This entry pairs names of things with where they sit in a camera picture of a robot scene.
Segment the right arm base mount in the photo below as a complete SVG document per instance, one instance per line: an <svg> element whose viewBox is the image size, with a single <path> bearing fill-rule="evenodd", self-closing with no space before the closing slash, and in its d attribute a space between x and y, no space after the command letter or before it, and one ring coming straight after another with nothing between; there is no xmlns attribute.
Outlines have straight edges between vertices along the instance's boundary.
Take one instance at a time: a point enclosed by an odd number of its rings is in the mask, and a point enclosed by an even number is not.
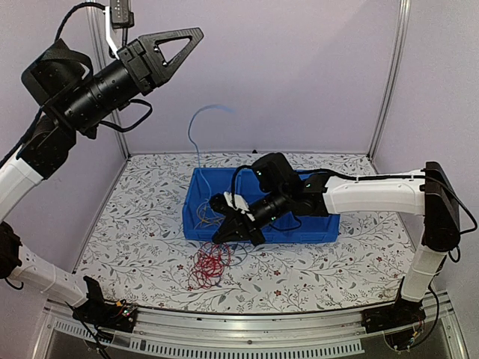
<svg viewBox="0 0 479 359"><path fill-rule="evenodd" d="M426 313L422 302L397 298L393 304L361 312L361 326L367 334L383 334L386 345L402 352L410 350L424 329Z"/></svg>

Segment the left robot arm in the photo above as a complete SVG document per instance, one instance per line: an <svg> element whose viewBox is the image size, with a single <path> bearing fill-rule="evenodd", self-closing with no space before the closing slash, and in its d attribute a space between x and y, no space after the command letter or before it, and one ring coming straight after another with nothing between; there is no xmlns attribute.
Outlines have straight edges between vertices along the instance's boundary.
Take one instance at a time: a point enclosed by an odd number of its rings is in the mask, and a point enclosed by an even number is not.
<svg viewBox="0 0 479 359"><path fill-rule="evenodd" d="M199 27L144 34L121 46L115 44L111 30L134 26L129 1L110 1L105 6L86 1L72 7L58 27L53 44L22 73L25 88L39 106L31 125L17 144L1 160L1 279L18 280L66 302L96 325L111 318L96 280L77 277L37 257L21 243L4 219L11 210L42 181L50 178L67 160L76 145L76 135L92 140L98 126L119 133L134 130L152 113L152 105L136 99L171 80L183 62L204 38ZM103 12L105 33L115 60L94 74L91 59L74 51L61 39L68 19L78 10L94 7ZM187 44L170 60L160 45L177 40ZM149 109L133 125L121 127L104 119L115 110L131 104Z"/></svg>

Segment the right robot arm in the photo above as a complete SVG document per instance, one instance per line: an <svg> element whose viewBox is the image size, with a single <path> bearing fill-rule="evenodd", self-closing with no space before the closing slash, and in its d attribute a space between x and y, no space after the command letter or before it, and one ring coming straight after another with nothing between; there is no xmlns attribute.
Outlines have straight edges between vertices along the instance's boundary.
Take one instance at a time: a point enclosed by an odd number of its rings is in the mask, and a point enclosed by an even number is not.
<svg viewBox="0 0 479 359"><path fill-rule="evenodd" d="M327 169L297 171L282 153L269 153L248 166L265 197L248 204L230 191L210 198L210 208L224 216L213 243L249 241L261 245L262 229L290 213L327 217L346 212L401 212L421 215L424 232L412 264L402 279L397 302L387 310L387 320L402 326L416 312L446 255L457 248L466 230L460 212L470 211L458 198L441 165L427 162L418 171L353 177Z"/></svg>

